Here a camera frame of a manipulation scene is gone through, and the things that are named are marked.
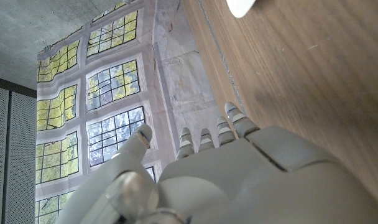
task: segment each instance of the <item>concrete ceiling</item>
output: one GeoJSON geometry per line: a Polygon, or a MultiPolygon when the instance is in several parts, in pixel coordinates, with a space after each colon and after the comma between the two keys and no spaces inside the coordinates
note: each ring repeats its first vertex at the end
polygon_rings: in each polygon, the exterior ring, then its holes
{"type": "Polygon", "coordinates": [[[122,0],[0,0],[0,78],[37,89],[37,54],[122,0]]]}

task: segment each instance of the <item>window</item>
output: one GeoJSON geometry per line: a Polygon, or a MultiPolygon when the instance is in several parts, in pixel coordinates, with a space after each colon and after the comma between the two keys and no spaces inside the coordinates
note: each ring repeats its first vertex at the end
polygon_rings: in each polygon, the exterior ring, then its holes
{"type": "Polygon", "coordinates": [[[67,200],[74,191],[62,195],[46,198],[34,203],[34,223],[55,223],[59,216],[59,211],[65,206],[67,200]]]}
{"type": "Polygon", "coordinates": [[[38,82],[52,81],[56,74],[77,64],[77,48],[80,40],[63,46],[52,57],[39,61],[38,82]]]}
{"type": "Polygon", "coordinates": [[[115,5],[114,7],[112,7],[112,8],[110,8],[110,9],[104,11],[102,14],[98,15],[97,17],[95,17],[92,21],[95,22],[95,21],[97,21],[98,19],[100,19],[100,18],[106,16],[106,15],[109,14],[110,12],[113,12],[114,10],[116,10],[116,9],[122,7],[122,6],[125,6],[126,4],[127,4],[127,3],[124,2],[124,1],[123,1],[123,2],[120,2],[119,4],[115,5]]]}
{"type": "Polygon", "coordinates": [[[57,180],[78,172],[77,132],[61,141],[36,145],[35,184],[57,180]]]}
{"type": "Polygon", "coordinates": [[[136,60],[103,70],[87,81],[88,111],[140,90],[136,60]]]}
{"type": "Polygon", "coordinates": [[[156,182],[156,176],[154,175],[154,168],[153,167],[148,167],[146,168],[146,171],[150,174],[154,182],[156,182]]]}
{"type": "Polygon", "coordinates": [[[87,56],[108,50],[136,37],[138,11],[132,12],[90,34],[87,56]]]}
{"type": "Polygon", "coordinates": [[[90,166],[108,161],[135,129],[144,123],[144,108],[141,106],[89,125],[90,166]]]}
{"type": "Polygon", "coordinates": [[[60,128],[76,116],[76,91],[77,85],[73,85],[61,90],[54,99],[37,102],[38,131],[60,128]]]}

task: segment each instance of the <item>wood grain surface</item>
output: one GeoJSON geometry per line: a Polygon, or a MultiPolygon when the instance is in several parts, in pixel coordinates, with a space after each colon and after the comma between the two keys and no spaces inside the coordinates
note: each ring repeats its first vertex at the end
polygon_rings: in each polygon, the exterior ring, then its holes
{"type": "MultiPolygon", "coordinates": [[[[327,149],[378,199],[378,1],[257,0],[242,19],[202,4],[249,117],[327,149]]],[[[236,95],[199,2],[183,6],[224,113],[236,95]]]]}

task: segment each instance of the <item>robot finger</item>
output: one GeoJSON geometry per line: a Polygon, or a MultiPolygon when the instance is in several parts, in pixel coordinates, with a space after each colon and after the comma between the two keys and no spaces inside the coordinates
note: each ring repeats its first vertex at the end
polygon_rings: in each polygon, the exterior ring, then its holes
{"type": "Polygon", "coordinates": [[[182,128],[177,160],[190,156],[194,153],[190,130],[188,128],[182,128]]]}
{"type": "Polygon", "coordinates": [[[232,121],[233,127],[239,138],[244,138],[249,133],[259,130],[258,126],[244,115],[232,102],[227,102],[225,104],[225,112],[228,115],[228,118],[232,121]]]}
{"type": "Polygon", "coordinates": [[[217,124],[218,124],[218,141],[219,141],[220,147],[226,143],[236,140],[231,127],[229,126],[228,122],[226,121],[224,117],[220,116],[217,120],[217,124]]]}
{"type": "Polygon", "coordinates": [[[129,151],[141,161],[150,147],[150,140],[152,140],[152,129],[149,125],[143,124],[134,131],[112,158],[118,156],[122,151],[129,151]]]}
{"type": "Polygon", "coordinates": [[[206,128],[203,128],[203,130],[201,130],[199,152],[211,148],[214,148],[214,143],[210,131],[206,128]]]}

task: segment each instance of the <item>white robotic hand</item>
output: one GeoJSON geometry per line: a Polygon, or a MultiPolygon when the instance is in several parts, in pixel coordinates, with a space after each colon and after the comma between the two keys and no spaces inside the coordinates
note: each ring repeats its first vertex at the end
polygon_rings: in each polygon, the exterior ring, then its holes
{"type": "Polygon", "coordinates": [[[177,161],[156,184],[141,165],[142,125],[73,194],[57,223],[378,223],[378,203],[332,155],[278,127],[259,129],[228,102],[219,148],[183,128],[177,161]]]}
{"type": "Polygon", "coordinates": [[[112,159],[80,185],[57,223],[134,223],[153,212],[159,193],[141,164],[151,139],[148,125],[138,127],[112,159]]]}

